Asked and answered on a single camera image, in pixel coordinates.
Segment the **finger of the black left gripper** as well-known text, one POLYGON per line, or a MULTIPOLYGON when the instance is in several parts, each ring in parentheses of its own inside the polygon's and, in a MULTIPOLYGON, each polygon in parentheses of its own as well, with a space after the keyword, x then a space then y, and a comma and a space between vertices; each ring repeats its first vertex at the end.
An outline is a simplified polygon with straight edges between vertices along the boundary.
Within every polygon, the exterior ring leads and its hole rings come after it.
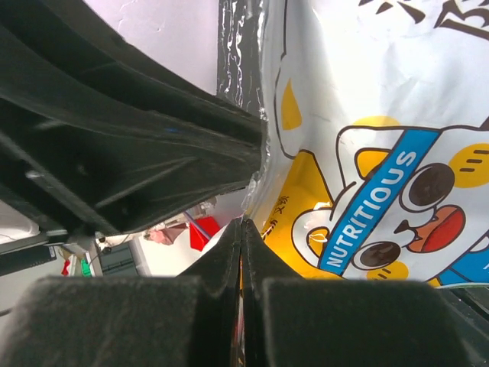
POLYGON ((258 117, 161 66, 83 1, 3 1, 1 24, 55 67, 111 99, 261 145, 258 117))
POLYGON ((1 198, 45 232, 138 231, 244 187, 260 162, 259 143, 110 135, 1 103, 1 198))

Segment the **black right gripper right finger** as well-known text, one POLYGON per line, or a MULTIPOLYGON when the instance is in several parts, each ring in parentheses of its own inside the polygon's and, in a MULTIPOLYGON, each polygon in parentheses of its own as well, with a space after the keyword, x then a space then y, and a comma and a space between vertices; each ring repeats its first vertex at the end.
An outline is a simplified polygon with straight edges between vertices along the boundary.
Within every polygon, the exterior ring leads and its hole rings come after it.
POLYGON ((241 225, 249 366, 472 366, 447 303, 429 285, 305 279, 241 225))

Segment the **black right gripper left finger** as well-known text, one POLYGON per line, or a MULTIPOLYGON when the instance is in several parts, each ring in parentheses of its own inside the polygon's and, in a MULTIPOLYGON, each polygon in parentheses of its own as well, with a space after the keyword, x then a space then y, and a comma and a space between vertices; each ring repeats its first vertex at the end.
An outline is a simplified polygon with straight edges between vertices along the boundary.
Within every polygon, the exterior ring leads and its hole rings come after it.
POLYGON ((241 223, 174 278, 42 278, 1 337, 3 366, 234 366, 241 223))

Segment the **pink white pet food bag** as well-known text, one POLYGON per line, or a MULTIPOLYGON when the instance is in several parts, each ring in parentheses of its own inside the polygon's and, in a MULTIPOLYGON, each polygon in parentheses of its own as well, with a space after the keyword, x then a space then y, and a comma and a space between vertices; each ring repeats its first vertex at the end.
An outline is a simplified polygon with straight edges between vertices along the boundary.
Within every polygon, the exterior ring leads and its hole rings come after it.
POLYGON ((305 279, 429 285, 488 364, 488 3, 263 1, 247 219, 305 279))

